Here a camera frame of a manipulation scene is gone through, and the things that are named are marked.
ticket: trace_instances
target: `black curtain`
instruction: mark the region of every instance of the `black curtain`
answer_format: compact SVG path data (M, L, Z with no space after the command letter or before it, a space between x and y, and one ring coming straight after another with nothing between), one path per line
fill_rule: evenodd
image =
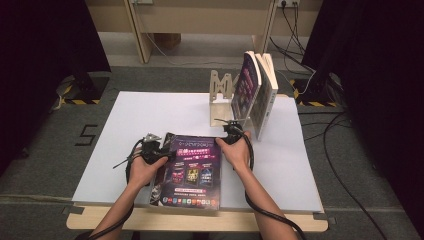
M322 63L350 2L324 0L304 64ZM364 146L424 238L424 2L361 6L331 70L341 78Z
M3 171L30 141L65 77L110 67L85 1L2 1L0 17Z

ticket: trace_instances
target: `magazine cover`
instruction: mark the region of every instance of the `magazine cover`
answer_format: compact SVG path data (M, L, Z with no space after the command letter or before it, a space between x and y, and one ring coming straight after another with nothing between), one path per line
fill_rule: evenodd
M221 148L215 138L173 135L169 143L176 157L158 170L150 204L218 210Z
M251 51L245 52L239 80L231 101L234 120L242 120L240 121L242 125L246 122L243 120L249 117L261 84L262 80L256 57Z

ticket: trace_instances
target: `book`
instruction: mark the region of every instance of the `book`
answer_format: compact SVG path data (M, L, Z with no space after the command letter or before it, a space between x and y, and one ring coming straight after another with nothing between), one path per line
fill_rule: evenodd
M253 103L250 119L255 129L256 138L258 141L261 141L264 129L271 116L272 106L277 96L278 83L271 54L255 54L255 56L260 69L262 85Z
M150 204L218 210L222 154L215 138L167 134L166 144L176 154L157 171Z
M243 65L231 100L234 120L239 120L242 126L247 122L261 84L262 78L255 54L253 51L247 51L243 55Z

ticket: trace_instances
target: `person's left hand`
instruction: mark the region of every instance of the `person's left hand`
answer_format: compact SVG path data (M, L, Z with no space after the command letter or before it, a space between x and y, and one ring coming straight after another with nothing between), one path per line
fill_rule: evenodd
M168 161L168 157L162 157L157 162L149 165L141 156L134 158L131 165L128 185L135 185L137 188L141 189L150 182L156 171L164 165L166 161Z

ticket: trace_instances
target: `wall socket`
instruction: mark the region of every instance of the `wall socket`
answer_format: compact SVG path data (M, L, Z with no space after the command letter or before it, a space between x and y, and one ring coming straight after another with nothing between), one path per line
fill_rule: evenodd
M299 4L300 4L300 0L285 0L285 1L286 1L286 8L294 8L296 3L297 3L297 7L299 7ZM283 2L283 0L278 0L277 7L281 7L281 2Z

